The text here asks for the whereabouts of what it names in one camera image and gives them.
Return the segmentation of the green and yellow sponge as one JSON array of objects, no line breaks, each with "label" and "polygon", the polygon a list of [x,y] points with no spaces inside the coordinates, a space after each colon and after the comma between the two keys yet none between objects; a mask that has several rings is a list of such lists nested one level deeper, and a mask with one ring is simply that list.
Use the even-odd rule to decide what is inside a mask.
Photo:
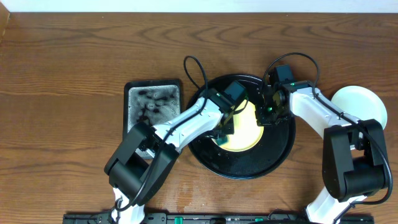
[{"label": "green and yellow sponge", "polygon": [[221,147],[227,143],[229,143],[229,137],[228,136],[219,136],[217,139],[215,139],[215,143]]}]

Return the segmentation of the yellow plate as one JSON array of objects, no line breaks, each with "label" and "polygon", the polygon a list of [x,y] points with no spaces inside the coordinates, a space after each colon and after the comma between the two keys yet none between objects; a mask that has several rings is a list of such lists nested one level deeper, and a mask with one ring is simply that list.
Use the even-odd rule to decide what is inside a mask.
[{"label": "yellow plate", "polygon": [[220,147],[231,152],[243,152],[254,147],[264,132],[264,128],[257,125],[253,103],[244,100],[237,110],[241,112],[233,116],[234,134],[227,135],[229,143]]}]

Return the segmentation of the light green plate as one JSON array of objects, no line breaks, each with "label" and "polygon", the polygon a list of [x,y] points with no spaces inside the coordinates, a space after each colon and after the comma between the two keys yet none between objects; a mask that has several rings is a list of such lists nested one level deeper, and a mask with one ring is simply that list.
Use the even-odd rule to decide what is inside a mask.
[{"label": "light green plate", "polygon": [[331,102],[361,120],[375,119],[382,128],[387,124],[385,104],[371,90],[361,86],[346,86],[338,90]]}]

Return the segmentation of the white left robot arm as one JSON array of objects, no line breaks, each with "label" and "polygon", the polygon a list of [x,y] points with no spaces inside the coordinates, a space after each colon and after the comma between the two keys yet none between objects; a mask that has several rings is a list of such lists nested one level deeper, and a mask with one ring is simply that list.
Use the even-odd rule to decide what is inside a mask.
[{"label": "white left robot arm", "polygon": [[135,124],[104,167],[115,194],[113,223],[140,223],[144,205],[159,191],[182,149],[197,137],[223,127],[246,97],[227,88],[203,90],[176,118],[154,126]]}]

